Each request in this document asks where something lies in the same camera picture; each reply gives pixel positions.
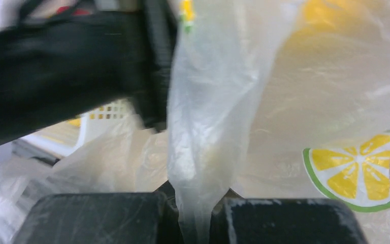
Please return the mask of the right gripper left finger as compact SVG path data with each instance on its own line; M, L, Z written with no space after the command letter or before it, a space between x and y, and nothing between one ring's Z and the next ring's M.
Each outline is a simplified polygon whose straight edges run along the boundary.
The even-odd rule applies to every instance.
M14 243L181 243L165 194L58 194L30 210Z

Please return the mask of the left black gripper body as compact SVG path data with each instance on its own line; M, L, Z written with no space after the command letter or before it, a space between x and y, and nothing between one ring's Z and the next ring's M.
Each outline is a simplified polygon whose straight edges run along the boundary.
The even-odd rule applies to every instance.
M177 37L168 1L77 1L0 31L0 145L127 98L147 129L167 127Z

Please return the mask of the clear printed plastic bag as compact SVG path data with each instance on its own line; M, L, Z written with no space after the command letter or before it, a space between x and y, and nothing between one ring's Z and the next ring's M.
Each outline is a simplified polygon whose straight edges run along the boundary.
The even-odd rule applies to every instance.
M177 188L184 234L234 187L330 198L390 243L390 1L180 1L171 128L121 123L56 167L0 166L0 243L56 188Z

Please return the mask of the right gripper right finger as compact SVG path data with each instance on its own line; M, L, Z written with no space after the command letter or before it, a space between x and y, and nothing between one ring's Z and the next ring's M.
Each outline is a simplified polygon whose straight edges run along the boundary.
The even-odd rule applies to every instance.
M226 198L210 243L367 243L353 212L332 199Z

